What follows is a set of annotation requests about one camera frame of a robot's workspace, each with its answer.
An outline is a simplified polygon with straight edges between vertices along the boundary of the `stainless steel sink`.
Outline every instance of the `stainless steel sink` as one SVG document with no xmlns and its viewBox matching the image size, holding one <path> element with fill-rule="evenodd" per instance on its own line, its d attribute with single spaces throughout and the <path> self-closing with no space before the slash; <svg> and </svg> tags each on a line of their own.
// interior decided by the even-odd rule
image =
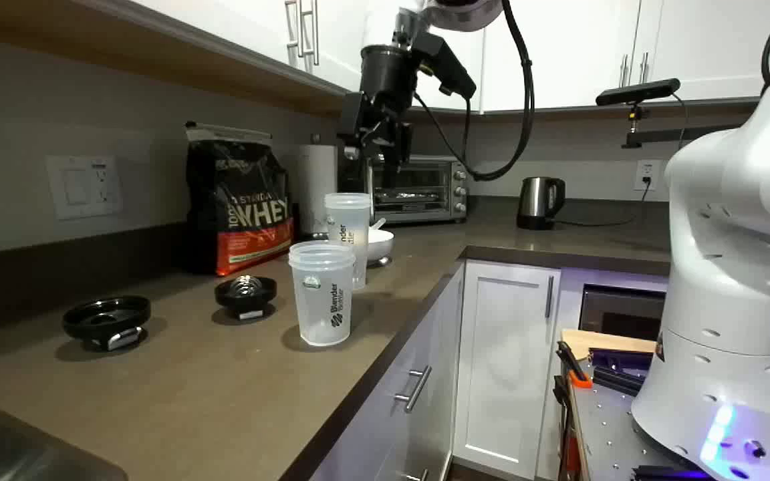
<svg viewBox="0 0 770 481">
<path fill-rule="evenodd" d="M 125 481 L 110 465 L 0 412 L 0 481 Z"/>
</svg>

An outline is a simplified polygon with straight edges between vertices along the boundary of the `paper towel roll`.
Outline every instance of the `paper towel roll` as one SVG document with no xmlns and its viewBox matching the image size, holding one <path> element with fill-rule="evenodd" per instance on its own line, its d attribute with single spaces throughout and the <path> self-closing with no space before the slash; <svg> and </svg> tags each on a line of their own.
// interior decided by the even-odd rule
<svg viewBox="0 0 770 481">
<path fill-rule="evenodd" d="M 337 146 L 301 143 L 295 155 L 295 197 L 301 236 L 325 233 L 325 191 L 337 191 Z"/>
</svg>

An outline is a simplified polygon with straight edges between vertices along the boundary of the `wall outlet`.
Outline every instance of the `wall outlet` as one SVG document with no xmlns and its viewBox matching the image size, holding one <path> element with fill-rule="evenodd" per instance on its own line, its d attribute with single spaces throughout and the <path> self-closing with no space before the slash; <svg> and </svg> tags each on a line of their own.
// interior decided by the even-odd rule
<svg viewBox="0 0 770 481">
<path fill-rule="evenodd" d="M 633 189 L 645 191 L 660 189 L 664 181 L 664 163 L 660 159 L 638 159 L 633 167 Z"/>
<path fill-rule="evenodd" d="M 114 157 L 46 157 L 46 173 L 59 220 L 117 214 L 123 206 Z"/>
</svg>

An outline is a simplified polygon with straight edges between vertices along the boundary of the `plastic cup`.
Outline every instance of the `plastic cup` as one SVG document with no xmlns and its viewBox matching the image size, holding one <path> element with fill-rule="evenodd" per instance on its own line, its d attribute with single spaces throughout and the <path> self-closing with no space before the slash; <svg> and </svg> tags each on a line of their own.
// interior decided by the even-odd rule
<svg viewBox="0 0 770 481">
<path fill-rule="evenodd" d="M 309 346 L 340 344 L 349 336 L 356 252 L 335 240 L 295 244 L 295 298 L 299 336 Z"/>
<path fill-rule="evenodd" d="M 356 248 L 353 264 L 353 289 L 367 285 L 367 244 L 369 244 L 369 220 L 373 204 L 367 191 L 329 191 L 325 216 L 329 216 L 329 240 L 340 240 Z"/>
</svg>

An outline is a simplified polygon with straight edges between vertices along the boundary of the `white robot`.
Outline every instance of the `white robot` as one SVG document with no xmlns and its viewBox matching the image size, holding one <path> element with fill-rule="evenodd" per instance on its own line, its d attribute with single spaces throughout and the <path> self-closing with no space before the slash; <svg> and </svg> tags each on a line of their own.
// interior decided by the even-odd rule
<svg viewBox="0 0 770 481">
<path fill-rule="evenodd" d="M 480 30 L 500 0 L 420 11 L 428 24 Z M 377 65 L 369 77 L 392 79 L 389 73 Z M 377 87 L 408 99 L 415 79 Z M 360 121 L 348 123 L 348 134 L 357 130 Z M 770 481 L 770 87 L 748 123 L 678 149 L 666 181 L 674 266 L 660 346 L 630 413 L 716 477 Z"/>
</svg>

